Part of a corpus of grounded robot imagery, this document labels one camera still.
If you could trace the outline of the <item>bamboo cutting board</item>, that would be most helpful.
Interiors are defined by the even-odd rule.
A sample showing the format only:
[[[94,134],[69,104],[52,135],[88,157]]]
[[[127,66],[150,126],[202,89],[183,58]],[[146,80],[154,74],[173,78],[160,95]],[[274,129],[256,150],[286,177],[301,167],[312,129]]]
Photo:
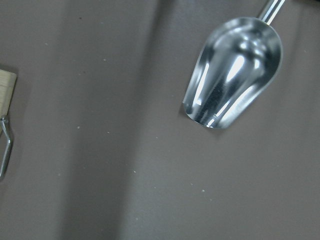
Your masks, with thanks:
[[[10,132],[10,108],[12,95],[15,88],[17,75],[13,72],[0,70],[0,132],[6,137],[6,146],[0,162],[0,180],[2,181],[7,171],[8,163],[13,147],[13,138]]]

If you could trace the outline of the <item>metal ice scoop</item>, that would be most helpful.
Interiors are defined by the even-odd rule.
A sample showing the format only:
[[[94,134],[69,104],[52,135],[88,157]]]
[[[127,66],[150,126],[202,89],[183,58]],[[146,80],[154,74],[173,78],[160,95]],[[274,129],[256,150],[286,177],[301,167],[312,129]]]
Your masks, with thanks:
[[[182,101],[191,120],[228,128],[270,85],[283,59],[271,23],[283,4],[270,0],[257,17],[231,19],[208,36]]]

